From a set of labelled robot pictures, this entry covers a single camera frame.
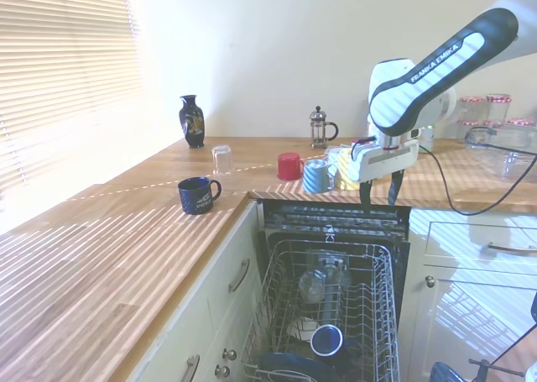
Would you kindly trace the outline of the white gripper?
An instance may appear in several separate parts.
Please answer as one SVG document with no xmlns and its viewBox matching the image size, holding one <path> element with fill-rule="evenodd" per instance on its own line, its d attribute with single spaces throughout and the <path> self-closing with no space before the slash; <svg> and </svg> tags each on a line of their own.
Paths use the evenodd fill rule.
<svg viewBox="0 0 537 382">
<path fill-rule="evenodd" d="M 415 139 L 397 149 L 386 150 L 374 144 L 355 144 L 349 163 L 349 178 L 359 182 L 359 195 L 363 210 L 370 210 L 372 180 L 391 174 L 388 204 L 394 206 L 401 189 L 404 170 L 418 159 L 419 142 Z"/>
</svg>

